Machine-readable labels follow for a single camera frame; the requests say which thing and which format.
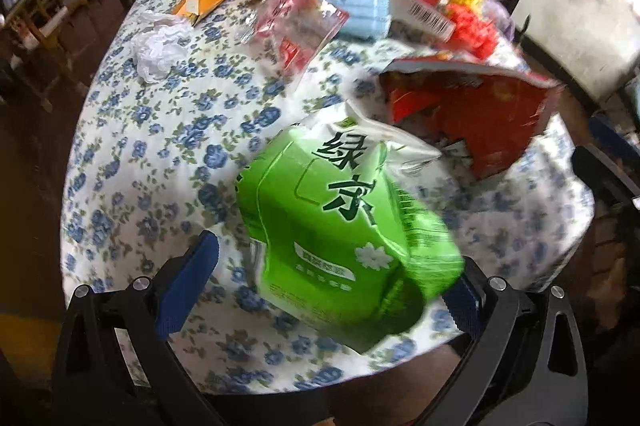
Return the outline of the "green tissue pack wrapper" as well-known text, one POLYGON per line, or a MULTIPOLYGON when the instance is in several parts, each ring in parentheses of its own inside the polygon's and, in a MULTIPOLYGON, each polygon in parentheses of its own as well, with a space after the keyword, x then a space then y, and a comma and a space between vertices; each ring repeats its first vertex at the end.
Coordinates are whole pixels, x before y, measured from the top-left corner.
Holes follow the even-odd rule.
POLYGON ((259 295, 358 352, 413 328, 464 268, 407 188, 438 159, 347 102, 280 131, 235 184, 259 295))

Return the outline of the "red snack bag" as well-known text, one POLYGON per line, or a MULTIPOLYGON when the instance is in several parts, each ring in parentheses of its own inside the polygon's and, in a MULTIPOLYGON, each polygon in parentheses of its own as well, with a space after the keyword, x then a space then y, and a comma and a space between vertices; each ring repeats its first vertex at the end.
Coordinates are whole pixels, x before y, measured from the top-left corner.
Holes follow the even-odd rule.
POLYGON ((421 121, 429 139, 460 145, 476 179, 503 173, 524 154, 562 92, 535 72, 437 56, 394 60, 380 84, 392 122, 421 121))

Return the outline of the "white plastic bag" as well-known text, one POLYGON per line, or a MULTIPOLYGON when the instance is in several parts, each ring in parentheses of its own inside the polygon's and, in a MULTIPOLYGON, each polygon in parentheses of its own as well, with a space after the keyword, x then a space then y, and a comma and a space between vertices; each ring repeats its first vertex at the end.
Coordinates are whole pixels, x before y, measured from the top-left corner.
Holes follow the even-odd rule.
POLYGON ((153 85, 188 58, 193 27, 186 17, 158 12, 142 12, 140 22, 142 28, 131 41, 132 58, 142 82, 153 85))

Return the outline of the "red woven bow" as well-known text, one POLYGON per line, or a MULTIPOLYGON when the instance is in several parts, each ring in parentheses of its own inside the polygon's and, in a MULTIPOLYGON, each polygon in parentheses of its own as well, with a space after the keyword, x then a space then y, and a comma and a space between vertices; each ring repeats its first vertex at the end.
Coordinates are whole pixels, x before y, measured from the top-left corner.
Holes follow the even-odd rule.
POLYGON ((478 16, 474 10, 449 3, 446 16, 454 24, 449 40, 442 44, 448 50, 465 52, 478 60, 486 60, 498 44, 498 30, 490 20, 478 16))

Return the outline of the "purple floral cloth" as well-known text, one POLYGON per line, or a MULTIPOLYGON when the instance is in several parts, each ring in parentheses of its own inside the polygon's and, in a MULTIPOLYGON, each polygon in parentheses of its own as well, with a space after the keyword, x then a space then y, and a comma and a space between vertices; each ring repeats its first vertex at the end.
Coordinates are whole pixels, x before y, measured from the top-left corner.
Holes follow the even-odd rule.
POLYGON ((506 40, 514 40, 515 22, 503 4, 497 0, 484 0, 482 15, 494 24, 506 40))

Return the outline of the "blue floral bedsheet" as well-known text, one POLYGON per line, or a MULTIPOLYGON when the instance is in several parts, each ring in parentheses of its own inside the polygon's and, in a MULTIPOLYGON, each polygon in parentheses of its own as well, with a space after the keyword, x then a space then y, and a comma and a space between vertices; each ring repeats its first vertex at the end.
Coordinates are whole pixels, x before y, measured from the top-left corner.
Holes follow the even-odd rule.
MULTIPOLYGON (((220 241, 220 261, 171 347, 193 382, 211 394, 311 390, 372 375, 458 335, 436 301, 410 332, 367 354, 322 337, 273 305, 247 280, 248 236, 234 182, 282 128, 349 100, 386 120, 378 71, 405 56, 434 55, 399 23, 384 40, 337 36, 303 79, 286 85, 241 46, 243 22, 259 0, 228 0, 179 41, 186 56, 155 83, 134 58, 148 16, 179 0, 137 0, 89 88, 68 160, 61 223, 67 300, 86 283, 120 290, 155 275, 203 229, 220 241)), ((558 113, 499 181, 460 190, 444 171, 414 175, 407 189, 444 217, 465 255, 514 289, 543 290, 570 261, 594 216, 574 174, 570 134, 558 113)))

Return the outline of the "white barcode box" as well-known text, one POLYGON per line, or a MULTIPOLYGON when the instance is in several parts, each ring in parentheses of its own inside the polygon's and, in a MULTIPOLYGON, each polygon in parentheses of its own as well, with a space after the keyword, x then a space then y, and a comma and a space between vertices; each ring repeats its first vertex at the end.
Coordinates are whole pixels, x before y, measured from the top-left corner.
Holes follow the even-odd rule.
POLYGON ((389 1, 393 20, 399 20, 444 43, 448 42, 454 33, 454 23, 431 5, 420 0, 389 1))

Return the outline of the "clear red snack wrapper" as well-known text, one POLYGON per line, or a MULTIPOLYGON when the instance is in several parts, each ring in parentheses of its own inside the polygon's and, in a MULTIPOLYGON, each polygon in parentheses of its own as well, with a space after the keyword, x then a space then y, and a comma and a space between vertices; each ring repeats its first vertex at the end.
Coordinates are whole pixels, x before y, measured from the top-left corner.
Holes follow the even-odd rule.
POLYGON ((268 70, 294 81, 348 18, 348 12, 325 0, 261 0, 244 20, 236 42, 268 70))

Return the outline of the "wooden chair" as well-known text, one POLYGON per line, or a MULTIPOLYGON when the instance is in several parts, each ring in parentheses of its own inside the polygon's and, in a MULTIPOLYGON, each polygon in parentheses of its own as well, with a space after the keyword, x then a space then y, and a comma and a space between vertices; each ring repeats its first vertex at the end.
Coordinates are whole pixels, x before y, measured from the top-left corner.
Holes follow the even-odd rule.
MULTIPOLYGON (((119 1, 125 8, 130 6, 129 0, 119 1)), ((70 68, 70 52, 60 43, 58 36, 73 13, 88 5, 88 0, 75 0, 70 4, 65 4, 64 0, 18 0, 6 15, 6 23, 26 52, 41 48, 55 65, 55 77, 46 87, 38 88, 31 80, 23 80, 47 113, 52 111, 48 95, 60 79, 69 80, 77 93, 87 93, 87 86, 76 78, 70 68)))

